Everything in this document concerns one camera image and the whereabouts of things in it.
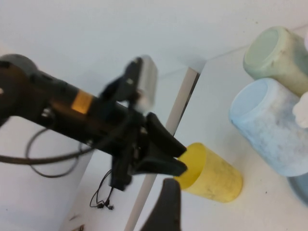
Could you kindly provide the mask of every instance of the cable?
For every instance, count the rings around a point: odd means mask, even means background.
[[[48,111],[48,115],[46,114],[46,116],[48,116],[49,118],[52,119],[52,124],[40,131],[38,131],[36,134],[34,134],[32,136],[32,138],[29,140],[27,146],[26,146],[26,149],[25,149],[25,156],[26,158],[28,159],[29,158],[29,155],[30,155],[30,149],[31,149],[31,146],[33,144],[33,142],[40,136],[42,135],[44,132],[52,129],[56,123],[56,116],[55,114],[53,113],[52,110],[49,110]],[[81,151],[81,145],[82,143],[79,143],[79,151]],[[79,162],[79,157],[76,157],[76,160],[74,162],[74,164],[65,172],[65,173],[61,173],[61,174],[56,174],[56,175],[48,175],[48,174],[44,174],[44,173],[41,173],[40,171],[38,171],[36,168],[34,168],[32,165],[30,165],[30,167],[32,168],[32,170],[39,174],[40,176],[42,177],[46,177],[46,178],[60,178],[60,177],[64,177],[64,176],[67,176],[68,174],[70,174],[77,166]]]
[[[44,164],[50,164],[50,163],[60,162],[64,160],[69,160],[72,158],[76,158],[76,157],[88,154],[89,152],[95,149],[101,149],[102,147],[107,145],[109,142],[111,142],[118,134],[120,134],[124,130],[126,125],[131,121],[131,118],[132,118],[132,113],[129,113],[126,116],[126,118],[114,130],[112,130],[109,133],[109,135],[106,138],[98,141],[96,144],[94,144],[90,148],[86,148],[78,152],[72,152],[72,153],[68,153],[65,155],[61,155],[61,156],[47,157],[47,158],[20,158],[20,157],[0,155],[0,162],[4,162],[8,164],[16,164],[16,165],[44,165]]]
[[[114,187],[111,187],[111,190],[109,192],[109,195],[107,197],[107,200],[104,201],[104,200],[101,200],[101,201],[98,201],[98,193],[103,185],[103,182],[105,181],[105,179],[111,174],[111,169],[105,174],[105,176],[103,177],[98,189],[96,190],[96,192],[93,194],[91,200],[90,200],[90,207],[91,208],[104,208],[104,207],[107,207],[109,210],[113,210],[114,209],[114,206],[113,205],[109,205],[110,204],[110,196],[114,190]],[[96,205],[92,205],[92,201],[94,199],[96,195]]]
[[[45,128],[43,129],[42,131],[39,131],[38,133],[41,135],[43,132],[47,131],[49,129]],[[79,143],[78,145],[78,149],[81,151],[81,146],[82,146],[82,143]],[[44,173],[41,173],[39,172],[36,168],[34,168],[32,165],[30,165],[30,167],[32,168],[33,171],[35,171],[35,173],[39,174],[40,176],[42,177],[46,177],[46,178],[60,178],[60,177],[65,177],[67,175],[69,175],[71,172],[74,171],[74,169],[77,167],[79,163],[79,157],[76,157],[75,158],[75,162],[74,164],[64,173],[61,173],[61,174],[56,174],[56,175],[47,175],[47,174],[44,174]]]

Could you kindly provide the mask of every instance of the yellow cup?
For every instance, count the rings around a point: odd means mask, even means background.
[[[241,173],[201,143],[193,143],[179,158],[187,171],[175,179],[182,190],[219,202],[230,202],[241,192]]]

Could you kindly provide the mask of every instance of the wire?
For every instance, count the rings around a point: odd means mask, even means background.
[[[96,192],[93,194],[93,196],[92,196],[92,198],[91,198],[91,200],[90,200],[90,207],[91,207],[91,208],[104,208],[104,206],[105,206],[105,207],[107,207],[109,210],[113,210],[113,209],[114,209],[113,205],[112,205],[112,206],[109,206],[109,203],[110,203],[110,196],[111,196],[111,194],[112,194],[112,192],[113,192],[113,190],[114,190],[114,187],[111,187],[111,190],[110,190],[110,192],[109,192],[109,195],[108,195],[106,201],[104,201],[104,200],[98,201],[98,193],[99,193],[99,191],[100,191],[100,189],[101,189],[101,187],[102,187],[102,185],[103,185],[103,182],[105,181],[105,179],[106,179],[110,174],[111,174],[111,169],[105,174],[105,176],[104,176],[103,179],[101,180],[101,183],[100,183],[98,189],[97,189]],[[95,195],[96,195],[96,205],[92,205],[92,201],[93,201]]]
[[[72,158],[76,158],[85,154],[88,154],[89,152],[95,150],[95,149],[101,149],[105,145],[107,145],[109,142],[111,142],[118,134],[120,134],[126,125],[131,121],[132,113],[129,113],[126,118],[114,129],[112,130],[107,137],[103,138],[102,140],[98,141],[96,144],[94,144],[90,148],[86,148],[81,151],[72,152],[68,154],[64,154],[61,156],[56,157],[46,157],[46,158],[20,158],[20,157],[11,157],[11,156],[5,156],[0,155],[0,162],[8,163],[8,164],[16,164],[16,165],[44,165],[44,164],[50,164],[55,162],[60,162],[64,160],[69,160]]]
[[[48,128],[45,128],[41,131],[39,131],[36,135],[36,138],[41,135],[42,133],[44,133],[45,131],[48,131],[49,129]],[[78,149],[81,151],[81,147],[82,147],[82,143],[79,143],[78,145]],[[28,158],[29,157],[29,152],[26,152],[26,157]],[[40,171],[38,171],[36,168],[34,168],[32,165],[30,165],[30,167],[32,168],[33,171],[35,171],[35,173],[39,174],[40,176],[42,177],[46,177],[46,178],[60,178],[60,177],[65,177],[67,175],[69,175],[71,172],[74,171],[74,169],[77,167],[79,163],[79,157],[76,157],[75,158],[75,162],[73,163],[73,165],[64,173],[61,173],[61,174],[56,174],[56,175],[48,175],[48,174],[44,174],[44,173],[41,173]]]

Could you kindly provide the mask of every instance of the white surface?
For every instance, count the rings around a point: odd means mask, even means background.
[[[13,117],[0,129],[0,153],[24,156],[26,143],[39,129],[32,122]],[[47,157],[77,150],[78,142],[53,131],[43,134],[34,143],[31,156]],[[80,159],[69,176],[47,179],[29,166],[0,164],[0,225],[6,231],[56,231],[71,206],[76,189],[86,170],[90,155]],[[66,171],[72,161],[41,166],[44,173]]]
[[[303,35],[306,28],[297,32]],[[184,145],[202,142],[240,170],[243,191],[227,204],[183,192],[183,231],[302,231],[307,226],[307,207],[286,178],[275,173],[228,120],[234,97],[253,81],[242,67],[244,52],[240,49],[206,63],[176,132]],[[156,203],[163,178],[157,177],[135,231]]]
[[[187,68],[184,68],[158,79],[155,106],[152,111],[157,114],[162,124],[167,122],[186,72]],[[100,231],[103,229],[111,231],[124,230],[141,188],[144,175],[133,177],[132,183],[124,192],[114,190],[110,199],[111,204],[115,206],[114,210],[90,208],[90,199],[97,190],[101,179],[110,169],[110,166],[110,155],[99,151],[93,154],[78,187],[74,205],[64,220],[61,231],[71,231],[82,224],[85,224],[86,229],[89,231]],[[107,178],[100,191],[100,199],[105,200],[109,193],[110,187],[107,186],[108,182],[109,179]],[[79,215],[79,217],[69,221],[74,214]]]
[[[162,73],[201,71],[206,59],[248,45],[270,26],[306,24],[307,7],[306,0],[2,0],[0,35],[42,64],[95,67],[91,78],[102,81],[95,74],[114,77],[140,54]]]

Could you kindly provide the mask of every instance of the white table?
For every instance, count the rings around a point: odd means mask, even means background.
[[[175,135],[184,145],[202,142],[240,170],[244,177],[243,190],[227,204],[183,192],[183,231],[307,229],[308,208],[293,194],[286,178],[274,172],[228,120],[234,97],[253,81],[242,68],[244,51],[207,62]],[[163,178],[156,179],[136,231],[153,208]]]

